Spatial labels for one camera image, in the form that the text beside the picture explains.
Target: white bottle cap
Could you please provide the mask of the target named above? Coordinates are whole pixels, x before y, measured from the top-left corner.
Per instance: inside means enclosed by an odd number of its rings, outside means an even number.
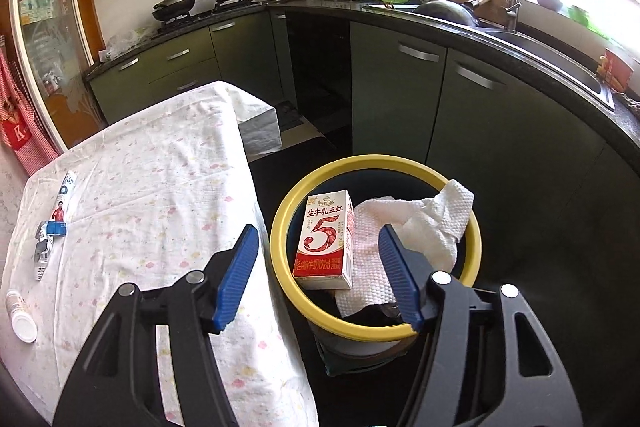
[[[17,337],[27,343],[32,343],[38,336],[38,327],[31,315],[23,311],[15,311],[11,317],[11,326]]]

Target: red checkered apron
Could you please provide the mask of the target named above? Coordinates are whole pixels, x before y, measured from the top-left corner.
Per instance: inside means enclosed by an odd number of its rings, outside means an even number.
[[[15,85],[1,46],[0,138],[30,176],[59,156],[37,126],[33,107]]]

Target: silver screw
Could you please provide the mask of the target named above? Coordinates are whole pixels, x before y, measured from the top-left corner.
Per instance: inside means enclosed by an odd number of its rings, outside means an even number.
[[[502,292],[502,295],[510,299],[517,297],[520,293],[516,286],[514,286],[513,284],[503,284],[502,286],[500,286],[500,291]]]
[[[200,270],[194,270],[187,274],[187,282],[189,284],[198,284],[202,281],[204,281],[204,272]]]
[[[438,284],[449,284],[451,276],[447,272],[433,272],[431,278]]]
[[[129,297],[129,295],[132,295],[134,291],[136,291],[136,287],[130,282],[126,282],[118,288],[118,293],[123,297]]]

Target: drawer handle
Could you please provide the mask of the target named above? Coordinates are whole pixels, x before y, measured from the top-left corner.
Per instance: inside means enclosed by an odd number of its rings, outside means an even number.
[[[464,76],[467,80],[471,80],[471,82],[478,84],[478,86],[486,87],[487,89],[504,89],[505,87],[507,87],[501,82],[489,80],[488,78],[474,73],[473,71],[469,71],[462,66],[458,66],[458,74]]]
[[[129,68],[130,66],[133,66],[133,65],[134,65],[138,60],[139,60],[139,59],[136,57],[136,58],[134,58],[131,62],[127,62],[124,66],[121,66],[121,67],[119,68],[119,71],[126,70],[126,69],[127,69],[127,68]]]
[[[166,59],[167,60],[174,60],[174,58],[178,58],[178,57],[182,57],[183,55],[186,55],[187,53],[189,53],[189,49],[185,49],[182,50],[181,52],[178,52],[177,54],[174,55],[169,55]]]
[[[189,82],[189,84],[184,84],[184,86],[178,87],[178,89],[176,89],[176,91],[184,91],[185,89],[189,89],[190,87],[195,86],[197,83],[198,83],[198,81],[194,80],[193,82]]]
[[[235,22],[229,22],[227,24],[223,24],[222,26],[217,26],[215,28],[212,28],[211,31],[219,32],[220,30],[226,30],[227,28],[233,28],[235,25],[236,25]]]
[[[405,55],[411,55],[412,57],[420,58],[420,60],[426,60],[428,62],[437,62],[440,60],[439,55],[422,52],[420,50],[414,50],[413,48],[405,46],[404,44],[398,44],[398,51],[400,53],[404,53]]]

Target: red number 5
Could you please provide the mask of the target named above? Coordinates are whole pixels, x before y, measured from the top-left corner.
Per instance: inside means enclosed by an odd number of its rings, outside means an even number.
[[[326,241],[321,247],[309,248],[309,245],[311,245],[311,243],[314,241],[314,238],[312,236],[305,237],[305,240],[302,243],[303,245],[305,245],[305,250],[308,250],[309,252],[321,252],[322,250],[326,250],[327,248],[329,248],[334,243],[338,233],[335,231],[334,227],[323,227],[322,224],[325,221],[335,221],[336,219],[338,219],[338,216],[322,217],[321,219],[319,219],[318,223],[316,223],[314,229],[311,232],[324,233],[324,235],[326,235]]]

